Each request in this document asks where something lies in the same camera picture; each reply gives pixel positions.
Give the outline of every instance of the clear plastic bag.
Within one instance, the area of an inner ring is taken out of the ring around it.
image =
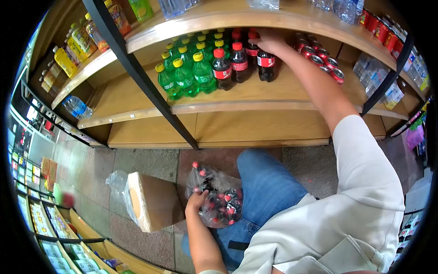
[[[199,162],[193,162],[192,166],[185,196],[189,199],[194,192],[209,190],[199,209],[204,224],[210,228],[223,228],[237,222],[243,210],[241,180]]]

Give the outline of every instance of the person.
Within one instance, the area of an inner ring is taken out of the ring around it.
[[[290,67],[328,125],[337,193],[316,200],[274,157],[245,150],[237,159],[242,218],[210,232],[198,215],[207,191],[194,193],[183,250],[201,274],[387,272],[404,211],[394,168],[341,86],[272,30],[258,32],[249,42]]]

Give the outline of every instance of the yellow juice bottle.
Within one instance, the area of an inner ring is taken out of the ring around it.
[[[78,71],[78,68],[68,58],[67,53],[65,53],[63,48],[58,48],[57,46],[55,46],[53,48],[53,52],[55,53],[54,56],[55,61],[65,71],[67,76],[69,78],[72,78]]]

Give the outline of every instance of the floor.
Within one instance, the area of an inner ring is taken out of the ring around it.
[[[378,142],[400,177],[406,193],[423,176],[422,163],[405,145],[404,136]],[[184,182],[194,160],[202,161],[239,177],[236,158],[243,151],[232,149],[103,149],[89,148],[61,133],[55,149],[57,183],[76,198],[75,209],[94,229],[116,244],[159,267],[178,273],[194,273],[192,261],[181,250],[187,231],[185,221],[154,233],[143,233],[131,220],[117,190],[105,184],[112,172],[139,171],[176,182],[183,205]],[[290,172],[318,198],[336,193],[336,158],[332,145],[270,148]]]

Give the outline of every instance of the jeans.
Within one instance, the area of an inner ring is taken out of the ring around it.
[[[244,192],[242,218],[226,228],[210,229],[231,271],[239,267],[244,250],[228,248],[229,242],[249,243],[272,216],[295,206],[308,193],[281,162],[262,149],[243,151],[237,158],[237,168]],[[190,256],[187,233],[182,248]]]

